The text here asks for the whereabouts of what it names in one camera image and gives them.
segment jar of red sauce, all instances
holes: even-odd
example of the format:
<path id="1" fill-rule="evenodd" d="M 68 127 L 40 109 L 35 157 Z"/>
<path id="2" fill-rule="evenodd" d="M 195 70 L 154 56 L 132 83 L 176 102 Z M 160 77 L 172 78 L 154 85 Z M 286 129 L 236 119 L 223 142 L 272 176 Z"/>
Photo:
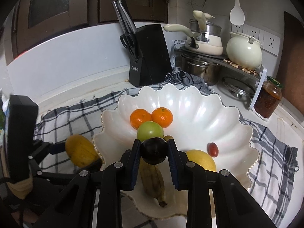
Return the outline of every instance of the jar of red sauce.
<path id="1" fill-rule="evenodd" d="M 254 109 L 264 118 L 270 118 L 282 99 L 283 85 L 271 76 L 267 76 L 256 100 Z"/>

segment knife block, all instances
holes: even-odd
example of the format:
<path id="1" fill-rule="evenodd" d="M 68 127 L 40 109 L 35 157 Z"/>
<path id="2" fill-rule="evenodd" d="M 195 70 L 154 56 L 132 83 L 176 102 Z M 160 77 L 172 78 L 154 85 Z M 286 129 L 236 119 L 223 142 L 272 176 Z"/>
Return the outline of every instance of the knife block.
<path id="1" fill-rule="evenodd" d="M 131 57 L 129 82 L 140 87 L 165 81 L 172 67 L 161 24 L 142 26 L 135 37 L 139 56 Z"/>

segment metal screw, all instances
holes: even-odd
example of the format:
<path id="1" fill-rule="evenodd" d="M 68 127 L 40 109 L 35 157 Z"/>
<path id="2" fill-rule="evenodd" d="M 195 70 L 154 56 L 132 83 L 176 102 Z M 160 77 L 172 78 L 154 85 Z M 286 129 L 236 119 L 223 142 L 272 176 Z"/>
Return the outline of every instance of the metal screw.
<path id="1" fill-rule="evenodd" d="M 115 164 L 114 164 L 114 167 L 115 168 L 120 168 L 120 167 L 122 167 L 123 166 L 123 163 L 121 163 L 121 162 L 116 162 Z"/>
<path id="2" fill-rule="evenodd" d="M 85 176 L 87 176 L 89 174 L 89 172 L 87 171 L 87 170 L 82 170 L 81 172 L 79 172 L 79 175 L 81 176 L 81 177 L 85 177 Z"/>
<path id="3" fill-rule="evenodd" d="M 229 174 L 230 174 L 230 172 L 228 171 L 228 170 L 222 170 L 221 171 L 221 174 L 223 175 L 223 176 L 229 176 Z"/>
<path id="4" fill-rule="evenodd" d="M 192 161 L 188 161 L 188 162 L 186 163 L 186 166 L 189 167 L 189 168 L 193 168 L 193 167 L 195 166 L 195 163 L 192 162 Z"/>

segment plaid tablecloth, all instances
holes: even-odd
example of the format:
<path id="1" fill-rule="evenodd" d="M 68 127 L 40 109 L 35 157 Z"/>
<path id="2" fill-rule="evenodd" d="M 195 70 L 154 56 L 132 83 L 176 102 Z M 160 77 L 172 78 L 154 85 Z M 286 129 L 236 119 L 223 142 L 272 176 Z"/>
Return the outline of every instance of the plaid tablecloth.
<path id="1" fill-rule="evenodd" d="M 175 84 L 180 90 L 188 86 L 196 86 L 202 95 L 213 93 L 203 79 L 184 72 L 168 76 L 166 82 L 151 87 L 159 90 L 169 82 Z M 100 119 L 102 111 L 115 109 L 122 94 L 136 96 L 139 90 L 140 88 L 131 88 L 111 92 L 87 102 L 54 109 L 48 112 L 37 125 L 35 138 L 55 143 L 65 141 L 72 134 L 81 134 L 91 139 L 94 134 L 102 130 Z M 258 123 L 244 119 L 242 116 L 240 116 L 240 121 L 252 126 L 251 146 L 260 152 L 258 163 L 249 171 L 249 177 L 253 182 L 249 192 L 278 227 L 291 199 L 295 168 L 298 165 L 296 161 L 298 149 L 280 142 L 268 128 Z M 56 173 L 77 171 L 77 167 L 72 164 L 65 152 L 48 155 L 41 163 L 41 168 L 43 171 Z M 128 198 L 122 199 L 122 217 L 124 228 L 185 228 L 186 224 L 183 217 L 165 221 L 147 220 L 136 211 Z"/>

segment bowl rim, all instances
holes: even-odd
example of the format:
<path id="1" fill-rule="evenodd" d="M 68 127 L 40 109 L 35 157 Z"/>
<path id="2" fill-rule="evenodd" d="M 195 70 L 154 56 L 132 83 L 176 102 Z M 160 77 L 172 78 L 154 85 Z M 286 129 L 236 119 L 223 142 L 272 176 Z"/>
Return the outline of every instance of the bowl rim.
<path id="1" fill-rule="evenodd" d="M 204 97 L 209 96 L 209 95 L 203 95 L 203 94 L 199 91 L 199 89 L 198 89 L 197 87 L 195 87 L 195 86 L 187 86 L 184 90 L 180 90 L 180 89 L 178 89 L 174 84 L 171 84 L 171 83 L 165 84 L 161 89 L 158 89 L 158 90 L 155 90 L 155 89 L 153 89 L 153 88 L 150 87 L 150 86 L 143 86 L 143 87 L 140 88 L 140 90 L 139 90 L 139 92 L 138 92 L 138 95 L 140 94 L 140 92 L 142 91 L 142 89 L 143 89 L 144 87 L 145 87 L 145 88 L 150 88 L 150 89 L 152 89 L 153 91 L 157 92 L 157 91 L 162 90 L 162 89 L 163 89 L 165 86 L 167 86 L 167 85 L 174 86 L 174 87 L 175 87 L 177 90 L 179 90 L 179 91 L 185 91 L 185 90 L 187 90 L 187 89 L 190 88 L 190 87 L 194 87 L 194 88 L 199 92 L 200 95 L 202 95 L 202 96 L 204 96 Z M 224 106 L 224 107 L 226 107 L 226 108 L 229 108 L 229 107 L 235 107 L 235 108 L 237 108 L 237 110 L 238 110 L 238 122 L 239 122 L 240 124 L 242 124 L 242 125 L 250 126 L 250 125 L 241 123 L 241 121 L 240 121 L 240 114 L 241 114 L 241 112 L 240 112 L 240 110 L 239 110 L 238 107 L 236 107 L 236 106 L 225 106 L 225 105 L 223 104 L 223 102 L 222 102 L 222 98 L 221 98 L 220 95 L 218 95 L 217 93 L 212 93 L 212 94 L 215 94 L 215 95 L 217 95 L 217 96 L 219 97 L 222 106 Z M 120 97 L 118 98 L 118 101 L 117 101 L 117 107 L 116 107 L 115 109 L 113 109 L 113 110 L 112 110 L 112 109 L 105 109 L 105 110 L 102 111 L 102 113 L 101 113 L 101 124 L 102 124 L 101 132 L 98 133 L 98 134 L 95 134 L 95 135 L 93 136 L 93 138 L 92 138 L 92 144 L 93 144 L 93 146 L 94 146 L 95 151 L 98 153 L 98 155 L 100 156 L 100 158 L 101 158 L 101 160 L 102 160 L 102 165 L 105 165 L 106 162 L 105 162 L 104 157 L 101 155 L 101 153 L 99 152 L 98 148 L 96 147 L 96 144 L 95 144 L 95 137 L 96 137 L 97 135 L 100 135 L 100 134 L 104 134 L 104 133 L 105 133 L 105 132 L 104 132 L 104 128 L 105 128 L 105 127 L 104 127 L 104 123 L 103 123 L 103 119 L 102 119 L 103 113 L 104 113 L 105 111 L 115 112 L 115 110 L 116 110 L 116 109 L 118 108 L 118 106 L 119 106 L 120 98 L 121 98 L 123 95 L 128 95 L 128 94 L 122 94 L 122 95 L 120 95 Z M 251 169 L 252 167 L 254 167 L 254 166 L 256 165 L 256 163 L 258 162 L 258 160 L 259 160 L 259 158 L 260 158 L 260 152 L 259 152 L 259 150 L 256 149 L 256 148 L 254 148 L 254 147 L 252 147 L 252 145 L 251 145 L 251 139 L 252 139 L 252 137 L 253 137 L 253 128 L 252 128 L 252 126 L 250 126 L 250 128 L 251 128 L 251 131 L 252 131 L 252 132 L 251 132 L 251 137 L 250 137 L 250 140 L 249 140 L 249 147 L 251 147 L 252 149 L 255 149 L 255 150 L 257 151 L 257 159 L 256 159 L 255 162 L 248 168 L 248 170 L 247 170 L 247 172 L 246 172 L 246 176 L 247 176 L 248 179 L 250 180 L 250 186 L 246 188 L 247 191 L 250 190 L 251 187 L 252 187 L 252 185 L 253 185 L 253 182 L 252 182 L 252 180 L 251 180 L 250 177 L 249 177 L 249 171 L 250 171 L 250 169 Z M 167 216 L 167 217 L 164 217 L 164 218 L 155 218 L 155 217 L 148 216 L 147 214 L 143 213 L 143 212 L 139 209 L 139 207 L 137 206 L 137 204 L 136 204 L 134 198 L 133 198 L 130 194 L 128 194 L 128 193 L 125 192 L 125 191 L 121 191 L 121 194 L 124 195 L 124 196 L 126 196 L 126 197 L 128 197 L 128 198 L 133 202 L 133 205 L 134 205 L 134 207 L 136 208 L 136 210 L 137 210 L 140 214 L 144 215 L 146 218 L 148 218 L 148 219 L 150 219 L 150 220 L 165 220 L 165 219 L 169 219 L 169 218 L 173 218 L 173 217 L 177 217 L 177 216 L 184 216 L 185 218 L 187 217 L 187 216 L 184 215 L 183 213 L 174 213 L 174 214 L 172 214 L 172 215 L 170 215 L 170 216 Z"/>

